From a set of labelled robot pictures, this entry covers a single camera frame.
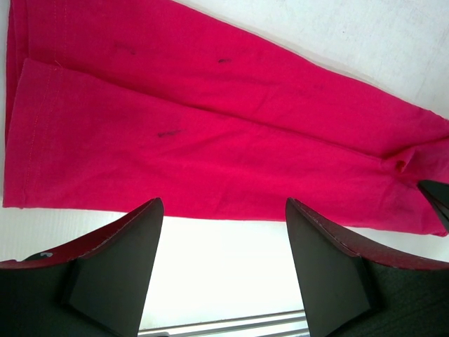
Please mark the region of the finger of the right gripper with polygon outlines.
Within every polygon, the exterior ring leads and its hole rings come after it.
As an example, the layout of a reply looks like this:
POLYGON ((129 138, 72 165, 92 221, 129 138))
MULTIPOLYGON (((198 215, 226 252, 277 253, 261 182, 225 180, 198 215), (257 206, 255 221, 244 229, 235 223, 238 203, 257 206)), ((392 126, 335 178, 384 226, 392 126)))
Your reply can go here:
POLYGON ((421 180, 418 189, 435 210, 443 227, 448 230, 449 226, 449 185, 435 180, 421 180))

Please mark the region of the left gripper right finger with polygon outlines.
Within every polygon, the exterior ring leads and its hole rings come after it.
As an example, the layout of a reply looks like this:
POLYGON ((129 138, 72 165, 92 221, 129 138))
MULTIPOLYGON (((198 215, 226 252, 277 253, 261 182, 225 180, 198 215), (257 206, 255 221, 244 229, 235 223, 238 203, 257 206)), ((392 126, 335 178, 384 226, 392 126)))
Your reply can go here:
POLYGON ((379 244, 296 199, 286 225, 311 336, 447 336, 448 264, 379 244))

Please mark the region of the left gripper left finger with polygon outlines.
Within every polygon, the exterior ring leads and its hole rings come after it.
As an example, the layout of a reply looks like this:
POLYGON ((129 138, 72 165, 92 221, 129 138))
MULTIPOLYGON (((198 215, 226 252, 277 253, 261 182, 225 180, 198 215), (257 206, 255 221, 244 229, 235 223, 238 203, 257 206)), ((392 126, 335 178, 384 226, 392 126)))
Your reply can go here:
POLYGON ((163 223, 152 199, 77 239, 1 263, 2 336, 136 336, 163 223))

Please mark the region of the pink t shirt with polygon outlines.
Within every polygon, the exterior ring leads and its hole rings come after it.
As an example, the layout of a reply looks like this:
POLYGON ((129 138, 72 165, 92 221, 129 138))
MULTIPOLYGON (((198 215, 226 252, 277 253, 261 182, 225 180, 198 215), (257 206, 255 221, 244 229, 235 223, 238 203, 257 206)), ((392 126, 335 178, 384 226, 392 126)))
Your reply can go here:
POLYGON ((4 206, 447 235, 448 121, 174 1, 12 1, 4 206))

